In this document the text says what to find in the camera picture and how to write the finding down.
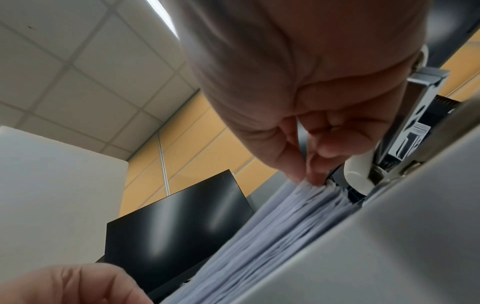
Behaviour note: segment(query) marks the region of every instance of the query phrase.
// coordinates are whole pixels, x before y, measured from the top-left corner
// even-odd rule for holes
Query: computer monitor
[[[104,261],[149,293],[206,261],[253,213],[227,170],[108,223]]]

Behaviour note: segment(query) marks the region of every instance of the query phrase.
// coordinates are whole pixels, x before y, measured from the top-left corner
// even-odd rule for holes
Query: hand
[[[152,304],[123,269],[109,264],[56,266],[0,285],[2,304]]]
[[[314,184],[387,131],[424,43],[429,8],[428,0],[163,4],[227,126],[262,162]],[[297,119],[310,134],[307,163]]]

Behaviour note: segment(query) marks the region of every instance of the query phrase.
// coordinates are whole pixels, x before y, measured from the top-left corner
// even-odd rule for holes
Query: stack of paper
[[[355,210],[333,183],[288,183],[163,303],[230,303]]]

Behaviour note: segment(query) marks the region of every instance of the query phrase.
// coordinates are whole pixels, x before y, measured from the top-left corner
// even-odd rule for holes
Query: ceiling light
[[[167,13],[165,8],[160,4],[159,0],[146,0],[148,4],[150,4],[151,8],[157,13],[160,18],[163,20],[163,22],[168,26],[168,28],[171,30],[171,32],[175,35],[175,37],[179,37],[177,35],[177,31],[175,30],[174,23],[172,22],[172,19],[170,18],[170,15]]]

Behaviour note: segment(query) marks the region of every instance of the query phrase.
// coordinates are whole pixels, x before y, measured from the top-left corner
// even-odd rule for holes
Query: drop ceiling
[[[146,0],[1,0],[0,125],[128,159],[197,90]]]

